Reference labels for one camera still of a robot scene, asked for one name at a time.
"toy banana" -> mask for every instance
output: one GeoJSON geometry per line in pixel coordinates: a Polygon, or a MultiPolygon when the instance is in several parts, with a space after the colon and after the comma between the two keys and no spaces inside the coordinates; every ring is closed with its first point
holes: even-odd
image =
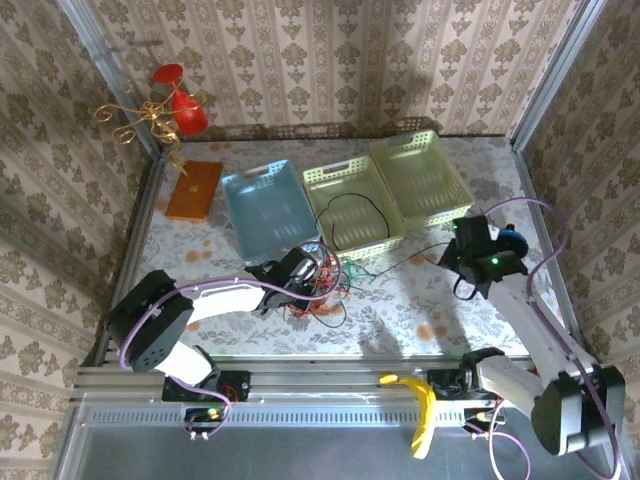
{"type": "Polygon", "coordinates": [[[382,385],[402,384],[406,385],[416,394],[420,405],[420,420],[416,433],[411,441],[411,453],[414,458],[423,459],[429,453],[433,432],[436,427],[436,395],[431,386],[416,377],[398,377],[394,374],[380,377],[382,385]]]}

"patterned wall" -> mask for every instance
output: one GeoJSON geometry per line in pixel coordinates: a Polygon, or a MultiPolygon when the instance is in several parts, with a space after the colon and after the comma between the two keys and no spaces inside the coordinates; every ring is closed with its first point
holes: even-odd
{"type": "Polygon", "coordinates": [[[0,1],[0,478],[45,478],[94,342],[146,159],[55,2],[0,1]]]}
{"type": "Polygon", "coordinates": [[[577,1],[88,3],[129,76],[186,67],[209,100],[207,140],[506,134],[577,1]]]}
{"type": "MultiPolygon", "coordinates": [[[[627,380],[640,452],[640,1],[611,0],[525,151],[569,221],[560,257],[587,343],[627,380]]],[[[552,233],[560,232],[549,219],[552,233]]]]}

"blue plastic basket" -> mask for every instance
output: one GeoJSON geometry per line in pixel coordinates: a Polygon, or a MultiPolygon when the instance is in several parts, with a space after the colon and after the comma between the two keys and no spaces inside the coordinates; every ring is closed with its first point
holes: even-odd
{"type": "Polygon", "coordinates": [[[240,256],[247,264],[280,260],[291,248],[320,239],[311,205],[289,160],[228,175],[222,186],[240,256]]]}

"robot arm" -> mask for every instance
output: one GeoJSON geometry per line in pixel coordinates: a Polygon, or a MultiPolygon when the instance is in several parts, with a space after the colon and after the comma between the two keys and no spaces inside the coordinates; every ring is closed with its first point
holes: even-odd
{"type": "MultiPolygon", "coordinates": [[[[173,295],[133,337],[124,352],[127,363],[135,372],[159,370],[188,385],[201,384],[210,378],[215,364],[203,352],[188,347],[178,339],[187,325],[203,318],[229,312],[266,312],[285,305],[307,310],[308,300],[300,300],[273,290],[241,283],[243,279],[260,280],[299,295],[313,294],[310,282],[317,263],[300,248],[291,250],[280,262],[267,262],[248,267],[239,273],[236,284],[203,289],[195,299],[173,295]]],[[[136,287],[109,313],[106,329],[123,348],[132,329],[151,305],[175,290],[175,282],[164,271],[145,276],[136,287]]]]}
{"type": "Polygon", "coordinates": [[[512,403],[531,418],[538,439],[554,455],[608,442],[608,433],[576,363],[596,385],[618,433],[624,414],[624,378],[620,372],[615,367],[599,367],[568,335],[540,296],[536,292],[529,296],[528,271],[521,261],[528,246],[513,226],[492,240],[484,216],[459,218],[453,223],[456,238],[440,265],[458,273],[475,287],[474,292],[496,307],[515,330],[537,370],[536,375],[518,368],[497,348],[483,349],[463,357],[463,387],[481,388],[512,403]],[[542,321],[534,304],[548,322],[542,321]],[[571,354],[560,341],[570,347],[571,354]]]}

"orange wooden block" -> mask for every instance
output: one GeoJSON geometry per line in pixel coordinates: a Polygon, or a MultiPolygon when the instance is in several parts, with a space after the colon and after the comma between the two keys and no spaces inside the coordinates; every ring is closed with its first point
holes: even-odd
{"type": "Polygon", "coordinates": [[[190,160],[184,169],[189,176],[180,174],[166,216],[174,220],[206,222],[220,181],[222,164],[190,160]]]}

